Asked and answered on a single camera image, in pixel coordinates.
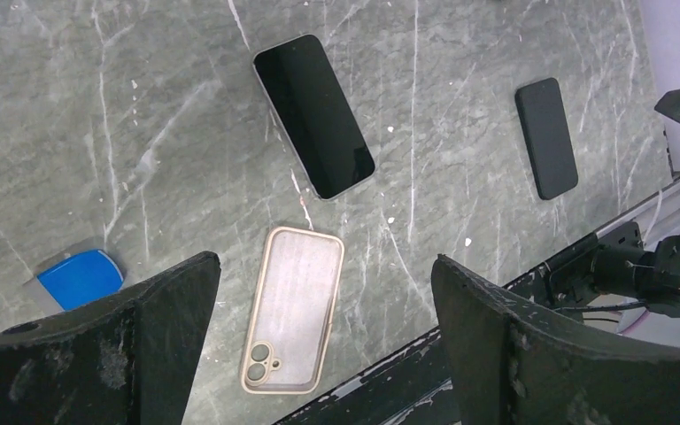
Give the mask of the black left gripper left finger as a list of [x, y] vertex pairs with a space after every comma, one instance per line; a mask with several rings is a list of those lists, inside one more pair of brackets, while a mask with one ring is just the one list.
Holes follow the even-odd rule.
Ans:
[[0, 333], [0, 424], [178, 424], [220, 280], [203, 251], [75, 310]]

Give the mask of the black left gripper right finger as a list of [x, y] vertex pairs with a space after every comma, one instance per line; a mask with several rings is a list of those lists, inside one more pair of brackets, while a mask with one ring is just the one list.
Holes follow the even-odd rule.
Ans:
[[439, 256], [431, 287], [465, 424], [680, 424], [680, 347], [569, 319]]

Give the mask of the black smartphone silver edge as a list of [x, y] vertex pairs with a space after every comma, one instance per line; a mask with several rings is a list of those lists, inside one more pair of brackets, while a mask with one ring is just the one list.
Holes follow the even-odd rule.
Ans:
[[375, 161], [320, 39], [301, 35], [257, 53], [253, 67], [316, 195], [330, 200]]

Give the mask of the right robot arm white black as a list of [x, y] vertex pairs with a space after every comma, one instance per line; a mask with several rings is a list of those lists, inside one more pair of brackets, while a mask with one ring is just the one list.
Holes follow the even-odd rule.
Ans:
[[545, 262], [545, 303], [564, 313], [587, 313], [600, 295], [629, 297], [622, 310], [643, 307], [680, 318], [680, 233], [664, 237], [653, 251], [628, 221], [618, 236], [590, 235]]

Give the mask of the small matte black phone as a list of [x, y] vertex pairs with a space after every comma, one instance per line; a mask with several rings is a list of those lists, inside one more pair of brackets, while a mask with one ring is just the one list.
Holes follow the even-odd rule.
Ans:
[[514, 95], [537, 194], [554, 199], [578, 184], [578, 171], [559, 82], [536, 81]]

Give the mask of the small blue block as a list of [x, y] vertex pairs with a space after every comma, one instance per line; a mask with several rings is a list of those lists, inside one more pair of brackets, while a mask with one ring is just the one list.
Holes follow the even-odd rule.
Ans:
[[117, 292], [124, 275], [116, 262], [99, 249], [74, 254], [36, 276], [61, 311], [97, 301]]

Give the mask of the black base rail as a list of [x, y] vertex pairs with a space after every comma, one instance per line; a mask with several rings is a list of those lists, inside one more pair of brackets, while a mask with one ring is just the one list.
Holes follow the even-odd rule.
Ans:
[[[590, 233], [506, 284], [544, 306], [585, 307], [599, 292], [591, 260], [601, 246], [640, 248], [638, 224], [623, 223], [603, 236]], [[451, 424], [458, 420], [443, 338], [433, 328], [333, 390], [290, 413], [282, 424]]]

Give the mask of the aluminium frame rail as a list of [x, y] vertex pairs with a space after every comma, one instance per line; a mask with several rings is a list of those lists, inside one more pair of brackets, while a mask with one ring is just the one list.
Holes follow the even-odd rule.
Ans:
[[642, 246], [653, 249], [666, 236], [680, 233], [680, 175], [664, 189], [631, 207], [595, 230], [606, 236], [627, 222], [635, 222]]

